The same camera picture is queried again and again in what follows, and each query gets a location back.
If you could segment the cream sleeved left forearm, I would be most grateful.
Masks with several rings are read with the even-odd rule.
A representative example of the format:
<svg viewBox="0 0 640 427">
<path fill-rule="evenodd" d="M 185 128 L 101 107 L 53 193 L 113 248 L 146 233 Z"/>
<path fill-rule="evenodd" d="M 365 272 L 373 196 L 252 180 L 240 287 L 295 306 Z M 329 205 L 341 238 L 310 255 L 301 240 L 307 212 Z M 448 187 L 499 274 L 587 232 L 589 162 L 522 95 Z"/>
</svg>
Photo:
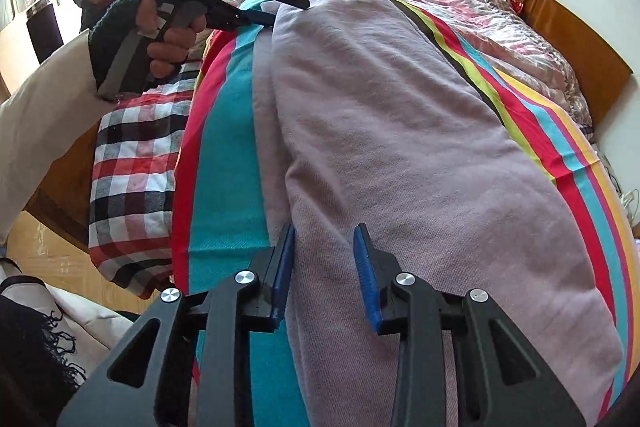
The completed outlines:
<svg viewBox="0 0 640 427">
<path fill-rule="evenodd" d="M 143 92 L 145 72 L 124 78 L 118 54 L 131 34 L 155 27 L 153 0 L 117 0 L 92 29 L 55 51 L 1 104 L 1 238 L 53 161 L 127 95 Z"/>
</svg>

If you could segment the operator left hand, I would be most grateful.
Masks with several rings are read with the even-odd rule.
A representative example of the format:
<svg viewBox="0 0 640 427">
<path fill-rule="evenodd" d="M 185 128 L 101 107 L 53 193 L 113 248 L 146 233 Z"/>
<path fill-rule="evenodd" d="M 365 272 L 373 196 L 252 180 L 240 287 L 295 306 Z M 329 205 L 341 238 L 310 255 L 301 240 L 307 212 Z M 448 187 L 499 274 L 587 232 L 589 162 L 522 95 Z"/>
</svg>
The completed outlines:
<svg viewBox="0 0 640 427">
<path fill-rule="evenodd" d="M 136 14 L 137 28 L 150 34 L 157 30 L 157 4 L 154 0 L 141 0 Z M 148 45 L 146 53 L 151 59 L 150 73 L 155 79 L 171 76 L 176 67 L 188 57 L 196 36 L 206 27 L 206 18 L 194 18 L 186 27 L 171 27 L 163 39 Z"/>
</svg>

